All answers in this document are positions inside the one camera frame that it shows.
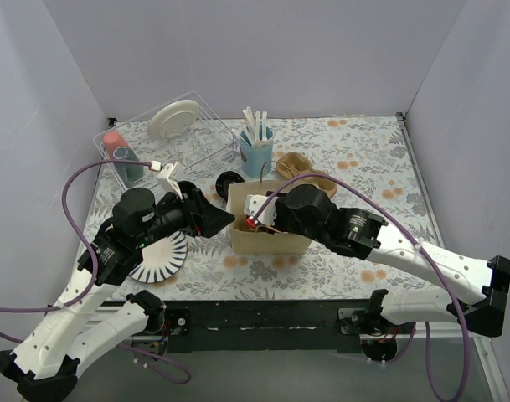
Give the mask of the brown paper takeout bag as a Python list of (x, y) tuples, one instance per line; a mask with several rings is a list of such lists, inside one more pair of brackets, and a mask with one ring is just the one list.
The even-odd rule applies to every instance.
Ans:
[(273, 193), (281, 182), (267, 180), (272, 161), (264, 162), (259, 173), (253, 173), (249, 182), (228, 186), (226, 210), (235, 221), (228, 226), (231, 246), (242, 255), (294, 254), (302, 255), (311, 244), (308, 238), (276, 228), (275, 202), (271, 201), (254, 221), (266, 195)]

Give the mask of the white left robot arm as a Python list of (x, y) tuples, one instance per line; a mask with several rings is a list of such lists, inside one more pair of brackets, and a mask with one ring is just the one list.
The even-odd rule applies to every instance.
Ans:
[(234, 215), (212, 205), (193, 183), (157, 201), (146, 188), (124, 192), (86, 252), (58, 301), (44, 312), (16, 348), (0, 352), (0, 373), (27, 401), (62, 401), (98, 358), (139, 332), (162, 331), (165, 306), (149, 291), (127, 296), (113, 317), (90, 330), (85, 324), (142, 262), (145, 247), (177, 232), (211, 238)]

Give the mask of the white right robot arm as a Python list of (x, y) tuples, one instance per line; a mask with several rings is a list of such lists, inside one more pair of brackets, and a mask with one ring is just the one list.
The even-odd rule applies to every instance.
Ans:
[(425, 291), (376, 290), (368, 305), (346, 318), (359, 331), (382, 333), (410, 322), (457, 322), (478, 335), (502, 335), (510, 286), (510, 260), (458, 255), (405, 238), (368, 210), (339, 208), (322, 191), (302, 184), (277, 198), (274, 225), (303, 235), (343, 257), (367, 260), (431, 283)]

